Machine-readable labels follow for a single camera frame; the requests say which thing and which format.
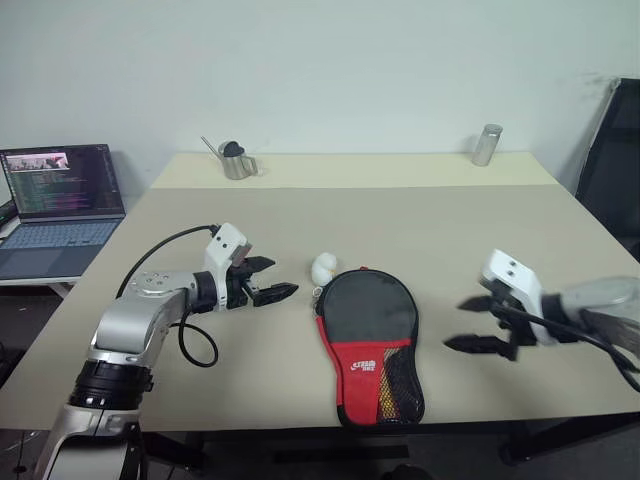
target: beige tabletop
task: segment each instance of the beige tabletop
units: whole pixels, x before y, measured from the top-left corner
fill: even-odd
[[[181,167],[185,158],[199,164],[204,169],[199,178],[216,169],[202,155],[178,158]],[[396,157],[398,167],[402,158]],[[220,188],[188,188],[184,176],[177,178],[176,188],[163,175],[163,184],[127,216],[0,390],[0,428],[50,428],[73,388],[100,315],[130,266],[178,230],[224,221],[246,234],[254,255],[278,262],[254,277],[260,286],[288,281],[300,289],[276,305],[194,316],[192,321],[220,348],[220,362],[211,369],[187,363],[176,333],[170,333],[153,371],[154,390],[142,404],[147,430],[338,425],[335,374],[311,311],[308,271],[323,251],[337,255],[341,271],[362,265],[384,270],[413,294],[420,311],[416,356],[427,402],[423,422],[638,410],[640,397],[611,360],[588,345],[523,348],[517,363],[442,345],[459,333],[500,335],[489,314],[455,308],[483,292],[478,273],[493,248],[533,268],[548,291],[603,276],[640,274],[635,260],[535,167],[532,157],[507,155],[501,161],[509,158],[529,162],[531,184],[511,167],[510,180],[504,174],[479,185],[461,186],[464,181],[457,180],[420,186],[414,179],[411,188],[346,188],[330,184],[333,179],[327,180],[331,188],[240,188],[241,182],[225,188],[220,179],[213,180]],[[289,159],[284,163],[290,166]],[[271,172],[277,165],[269,162]],[[176,160],[169,170],[175,168]],[[486,170],[478,174],[487,175]],[[266,181],[268,175],[249,180]],[[207,243],[205,233],[180,239],[144,268],[197,271]],[[208,358],[197,336],[189,336],[188,343],[195,355]]]

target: white wall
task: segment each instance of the white wall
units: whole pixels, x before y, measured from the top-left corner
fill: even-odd
[[[200,135],[444,152],[488,122],[572,188],[638,0],[0,0],[0,146],[106,142],[122,189]]]

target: floor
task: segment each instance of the floor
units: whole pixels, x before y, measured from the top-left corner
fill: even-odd
[[[0,288],[0,341],[7,347],[28,348],[60,303],[46,289]],[[23,432],[0,430],[0,479],[16,478]],[[24,432],[20,478],[31,478],[46,432]],[[377,480],[399,464],[425,468],[436,480],[637,480],[640,478],[640,428],[553,453],[518,467],[504,465],[497,449],[501,435],[413,435],[371,438],[362,446],[408,447],[408,457],[367,461],[306,461],[287,452],[336,448],[323,439],[255,440],[208,443],[210,461],[202,475],[151,463],[150,479],[172,480]]]

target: red and black case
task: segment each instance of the red and black case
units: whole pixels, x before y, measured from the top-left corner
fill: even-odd
[[[415,365],[418,310],[407,288],[385,272],[352,270],[326,285],[316,314],[336,370],[342,424],[419,423],[424,397]]]

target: black table leg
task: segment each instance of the black table leg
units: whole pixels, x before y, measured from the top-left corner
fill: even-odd
[[[202,451],[188,447],[155,432],[142,434],[148,457],[185,470],[202,470],[206,455]]]
[[[516,465],[636,425],[640,425],[640,412],[576,417],[533,435],[512,436],[500,456],[508,465]]]

